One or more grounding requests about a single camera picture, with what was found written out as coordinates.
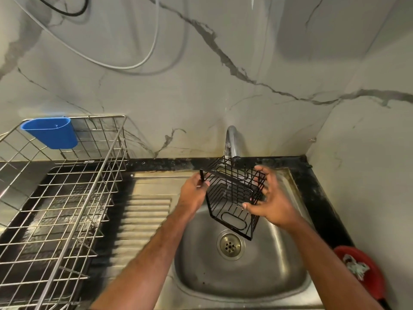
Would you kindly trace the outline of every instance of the white cable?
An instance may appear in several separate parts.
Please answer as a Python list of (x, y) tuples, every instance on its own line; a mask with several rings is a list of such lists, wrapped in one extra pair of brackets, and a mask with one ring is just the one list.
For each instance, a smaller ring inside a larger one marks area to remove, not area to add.
[(57, 37), (56, 35), (54, 35), (45, 25), (43, 25), (36, 17), (34, 17), (27, 9), (25, 9), (20, 3), (18, 3), (16, 0), (14, 0), (14, 2), (16, 2), (18, 4), (18, 6), (27, 14), (30, 16), (30, 18), (32, 20), (34, 20), (41, 28), (43, 28), (45, 31), (47, 31), (54, 39), (56, 39), (57, 41), (59, 41), (61, 44), (63, 44), (65, 47), (67, 47), (68, 49), (70, 49), (71, 51), (75, 52), (77, 55), (80, 55), (81, 57), (85, 58), (88, 61), (91, 61), (97, 65), (103, 66), (103, 67), (107, 67), (107, 68), (111, 68), (111, 69), (133, 69), (133, 68), (137, 68), (139, 66), (142, 66), (147, 60), (149, 60), (149, 58), (151, 57), (152, 53), (155, 50), (155, 46), (156, 43), (158, 41), (158, 31), (159, 31), (159, 0), (155, 0), (155, 37), (154, 37), (154, 41), (152, 43), (152, 47), (151, 50), (149, 51), (148, 55), (138, 64), (136, 65), (132, 65), (132, 66), (113, 66), (113, 65), (108, 65), (99, 61), (96, 61), (90, 57), (85, 56), (83, 53), (80, 53), (78, 50), (72, 48), (71, 46), (69, 46), (68, 44), (66, 44), (62, 39), (60, 39), (59, 37)]

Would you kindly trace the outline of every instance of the backsplash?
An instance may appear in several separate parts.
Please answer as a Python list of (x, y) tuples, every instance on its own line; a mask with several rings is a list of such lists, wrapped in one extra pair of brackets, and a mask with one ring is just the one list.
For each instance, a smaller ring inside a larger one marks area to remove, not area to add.
[[(154, 0), (92, 0), (76, 19), (18, 2), (105, 63), (135, 64), (152, 44)], [(76, 10), (83, 0), (67, 2)], [(245, 155), (305, 154), (338, 98), (358, 96), (344, 88), (394, 2), (161, 0), (150, 60), (113, 71), (0, 0), (0, 133), (31, 117), (126, 114), (133, 157), (220, 156), (229, 125)]]

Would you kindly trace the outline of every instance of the blue plastic cup holder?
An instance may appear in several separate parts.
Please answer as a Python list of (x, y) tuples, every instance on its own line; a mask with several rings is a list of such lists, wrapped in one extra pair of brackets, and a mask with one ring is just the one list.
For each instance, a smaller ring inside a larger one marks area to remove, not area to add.
[(50, 149), (72, 149), (78, 141), (69, 117), (32, 119), (20, 127)]

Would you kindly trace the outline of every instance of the black wire basket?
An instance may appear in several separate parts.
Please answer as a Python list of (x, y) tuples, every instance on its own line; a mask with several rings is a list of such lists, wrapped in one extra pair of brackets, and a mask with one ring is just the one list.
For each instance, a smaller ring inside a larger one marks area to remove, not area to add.
[(209, 180), (206, 192), (211, 217), (233, 232), (252, 240), (259, 217), (242, 207), (264, 199), (265, 174), (254, 169), (237, 169), (231, 159), (218, 158), (200, 171), (202, 181)]

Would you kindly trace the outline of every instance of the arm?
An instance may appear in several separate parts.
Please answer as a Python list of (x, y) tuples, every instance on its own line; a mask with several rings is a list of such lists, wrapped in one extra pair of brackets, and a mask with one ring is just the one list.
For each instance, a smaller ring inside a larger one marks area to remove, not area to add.
[(153, 310), (183, 231), (204, 202), (208, 186), (208, 181), (201, 185), (199, 173), (185, 182), (175, 210), (90, 309)]
[(255, 169), (266, 174), (268, 187), (263, 189), (266, 201), (258, 205), (244, 203), (243, 206), (252, 214), (264, 216), (292, 236), (324, 307), (327, 310), (382, 309), (291, 205), (278, 187), (273, 171), (265, 166), (256, 166)]

